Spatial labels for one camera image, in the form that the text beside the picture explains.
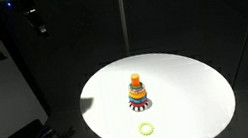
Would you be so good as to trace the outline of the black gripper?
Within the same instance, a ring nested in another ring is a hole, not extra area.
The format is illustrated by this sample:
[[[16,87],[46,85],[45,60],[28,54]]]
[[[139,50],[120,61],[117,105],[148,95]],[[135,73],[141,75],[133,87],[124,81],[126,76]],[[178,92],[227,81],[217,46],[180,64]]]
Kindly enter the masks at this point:
[[[33,2],[25,1],[23,4],[23,14],[26,19],[29,21],[29,24],[34,28],[38,35],[46,37],[48,36],[48,30],[46,25],[43,22],[43,19],[40,17],[39,13],[36,10],[36,7]]]

